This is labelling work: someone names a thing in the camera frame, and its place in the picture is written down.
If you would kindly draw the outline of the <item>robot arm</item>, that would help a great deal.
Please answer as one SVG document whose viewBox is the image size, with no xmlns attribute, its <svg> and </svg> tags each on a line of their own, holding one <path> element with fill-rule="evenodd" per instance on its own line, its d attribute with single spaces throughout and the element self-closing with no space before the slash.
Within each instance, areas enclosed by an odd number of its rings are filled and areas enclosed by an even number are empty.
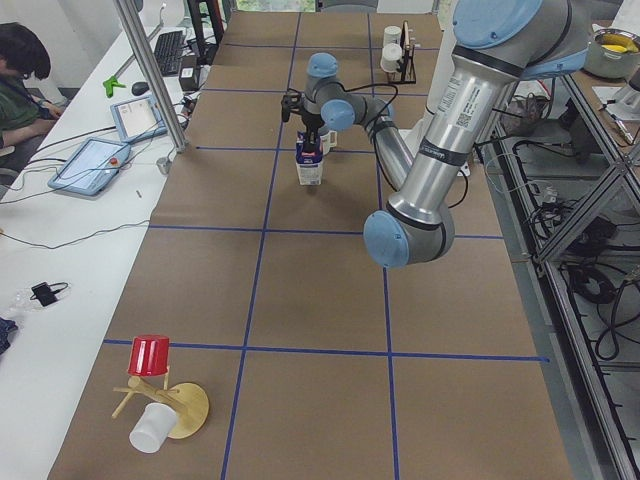
<svg viewBox="0 0 640 480">
<path fill-rule="evenodd" d="M 387 268 L 447 253 L 454 225 L 445 197 L 485 127 L 501 91 L 521 80 L 553 78 L 584 65 L 590 39 L 586 1 L 460 1 L 452 15 L 453 72 L 415 152 L 390 107 L 353 95 L 329 53 L 309 59 L 301 96 L 303 122 L 366 131 L 395 191 L 363 230 L 367 252 Z"/>
</svg>

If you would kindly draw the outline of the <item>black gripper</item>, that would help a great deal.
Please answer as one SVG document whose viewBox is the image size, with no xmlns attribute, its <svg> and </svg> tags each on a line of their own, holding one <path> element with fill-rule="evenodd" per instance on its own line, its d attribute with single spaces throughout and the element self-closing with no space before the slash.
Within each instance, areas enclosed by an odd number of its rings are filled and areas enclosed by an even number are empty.
<svg viewBox="0 0 640 480">
<path fill-rule="evenodd" d="M 319 145 L 319 130 L 323 127 L 321 115 L 302 107 L 300 116 L 306 129 L 304 132 L 304 147 L 317 148 Z"/>
</svg>

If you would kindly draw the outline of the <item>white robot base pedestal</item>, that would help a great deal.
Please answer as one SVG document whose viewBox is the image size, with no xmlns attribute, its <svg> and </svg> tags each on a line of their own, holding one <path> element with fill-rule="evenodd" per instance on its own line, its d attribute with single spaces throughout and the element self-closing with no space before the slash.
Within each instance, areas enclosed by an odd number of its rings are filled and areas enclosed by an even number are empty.
<svg viewBox="0 0 640 480">
<path fill-rule="evenodd" d="M 411 151 L 415 155 L 420 142 L 428 129 L 433 116 L 440 104 L 440 101 L 448 86 L 448 82 L 454 71 L 452 51 L 456 44 L 453 27 L 447 26 L 443 33 L 443 39 L 438 53 L 436 66 L 429 88 L 425 110 L 422 118 L 418 120 L 410 130 L 400 130 L 401 136 Z"/>
</svg>

